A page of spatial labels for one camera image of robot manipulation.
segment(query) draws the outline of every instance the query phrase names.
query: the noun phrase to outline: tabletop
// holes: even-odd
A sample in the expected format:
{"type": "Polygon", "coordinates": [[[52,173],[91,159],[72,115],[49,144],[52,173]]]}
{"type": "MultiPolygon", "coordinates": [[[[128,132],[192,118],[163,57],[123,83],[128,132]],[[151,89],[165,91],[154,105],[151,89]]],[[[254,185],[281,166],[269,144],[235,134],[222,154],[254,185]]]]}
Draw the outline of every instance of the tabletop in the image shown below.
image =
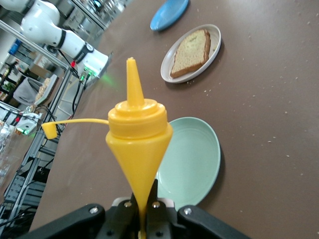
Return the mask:
{"type": "MultiPolygon", "coordinates": [[[[168,120],[197,117],[215,130],[219,174],[198,206],[255,239],[319,237],[319,2],[191,0],[170,28],[150,22],[164,0],[134,0],[103,35],[113,51],[107,73],[83,94],[76,118],[106,119],[126,99],[126,59],[136,59],[145,98],[168,120]],[[181,84],[160,67],[185,33],[221,31],[212,64],[181,84]]],[[[130,187],[105,143],[106,125],[70,124],[63,132],[31,230],[88,203],[111,206],[130,187]]]]}

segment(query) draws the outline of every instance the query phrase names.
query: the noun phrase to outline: squeeze bottle cap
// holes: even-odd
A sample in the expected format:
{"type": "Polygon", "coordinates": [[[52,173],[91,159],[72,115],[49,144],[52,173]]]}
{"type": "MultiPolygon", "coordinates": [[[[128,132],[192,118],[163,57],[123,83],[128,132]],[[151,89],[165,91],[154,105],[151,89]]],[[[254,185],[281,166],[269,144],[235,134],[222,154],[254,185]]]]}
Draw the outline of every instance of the squeeze bottle cap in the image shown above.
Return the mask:
{"type": "Polygon", "coordinates": [[[110,133],[118,138],[147,138],[167,127],[165,106],[144,99],[134,58],[127,60],[127,100],[115,105],[108,113],[110,133]]]}

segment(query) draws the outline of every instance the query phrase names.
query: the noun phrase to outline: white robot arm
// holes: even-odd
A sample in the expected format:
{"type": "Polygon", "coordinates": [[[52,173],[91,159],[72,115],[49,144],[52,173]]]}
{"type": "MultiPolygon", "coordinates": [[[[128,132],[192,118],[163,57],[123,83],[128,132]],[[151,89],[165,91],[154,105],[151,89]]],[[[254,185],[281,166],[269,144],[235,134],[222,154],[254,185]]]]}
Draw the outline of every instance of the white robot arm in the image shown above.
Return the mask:
{"type": "Polygon", "coordinates": [[[77,63],[79,74],[85,67],[98,77],[106,70],[108,56],[94,49],[74,32],[56,26],[60,14],[53,4],[41,0],[0,0],[0,5],[24,14],[22,34],[32,42],[61,49],[77,63]]]}

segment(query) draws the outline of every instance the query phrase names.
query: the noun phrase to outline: bread slice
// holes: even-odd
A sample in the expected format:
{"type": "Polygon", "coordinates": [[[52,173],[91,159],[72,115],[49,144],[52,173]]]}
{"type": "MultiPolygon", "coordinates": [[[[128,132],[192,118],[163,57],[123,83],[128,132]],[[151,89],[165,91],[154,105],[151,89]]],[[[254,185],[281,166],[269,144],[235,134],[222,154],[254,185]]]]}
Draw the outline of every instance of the bread slice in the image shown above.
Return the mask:
{"type": "Polygon", "coordinates": [[[208,61],[210,34],[200,29],[187,36],[178,46],[170,76],[177,78],[198,70],[208,61]]]}

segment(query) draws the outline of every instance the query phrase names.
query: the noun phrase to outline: light green plate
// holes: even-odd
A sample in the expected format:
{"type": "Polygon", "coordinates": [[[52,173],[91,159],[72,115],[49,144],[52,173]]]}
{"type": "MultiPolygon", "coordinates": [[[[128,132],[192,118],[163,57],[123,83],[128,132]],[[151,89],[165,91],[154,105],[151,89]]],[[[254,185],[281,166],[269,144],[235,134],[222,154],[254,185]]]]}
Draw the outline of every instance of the light green plate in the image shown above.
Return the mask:
{"type": "Polygon", "coordinates": [[[170,122],[174,129],[156,178],[158,197],[169,198],[175,208],[197,205],[213,186],[220,166],[220,147],[205,121],[185,117],[170,122]]]}

